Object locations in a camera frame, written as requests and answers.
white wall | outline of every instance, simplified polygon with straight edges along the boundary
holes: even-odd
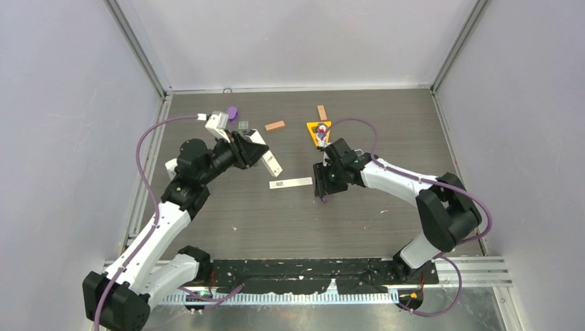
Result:
[[[475,0],[131,0],[173,90],[429,86]]]
[[[0,329],[82,330],[159,97],[102,0],[4,1],[0,91]]]
[[[585,3],[492,1],[439,90],[530,330],[583,330]]]

wooden block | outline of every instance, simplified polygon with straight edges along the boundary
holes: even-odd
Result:
[[[276,130],[276,129],[284,128],[284,121],[278,121],[275,123],[267,124],[264,127],[266,128],[266,131],[269,131],[269,132]]]
[[[303,185],[312,185],[313,178],[312,177],[305,177],[305,178],[295,178],[295,179],[285,179],[283,181],[271,181],[269,182],[270,189],[275,188],[293,188],[295,186],[303,186]]]
[[[317,106],[317,110],[319,111],[319,118],[322,121],[327,121],[327,114],[325,114],[325,106]]]

purple cap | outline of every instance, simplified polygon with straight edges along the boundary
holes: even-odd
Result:
[[[237,108],[235,106],[231,106],[228,108],[228,119],[230,121],[235,120],[237,117]]]

small figurine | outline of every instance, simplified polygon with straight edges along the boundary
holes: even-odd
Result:
[[[317,149],[323,150],[327,145],[327,129],[328,126],[325,123],[317,124],[317,133],[315,137],[317,138]]]

gray table surface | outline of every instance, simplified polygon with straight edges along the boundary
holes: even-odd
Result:
[[[175,95],[168,116],[237,106],[239,120],[259,129],[284,169],[278,179],[294,179],[312,177],[313,164],[322,160],[306,128],[306,122],[319,120],[317,105],[325,105],[332,121],[345,117],[372,121],[379,133],[376,154],[396,166],[423,174],[455,172],[427,90]],[[264,130],[266,124],[281,120],[285,128]],[[228,128],[236,130],[237,123]],[[335,126],[330,141],[341,137],[364,151],[374,141],[372,131],[357,122]],[[158,196],[169,182],[164,163],[177,157],[179,146],[192,138],[214,145],[202,122],[175,122],[165,128],[152,179]],[[198,246],[216,259],[391,257],[421,230],[416,208],[384,192],[353,186],[323,204],[314,198],[312,186],[269,190],[273,180],[262,164],[226,171],[209,185],[209,200],[163,259],[173,258],[185,245]],[[149,203],[144,219],[152,212]],[[456,251],[478,254],[476,243]]]

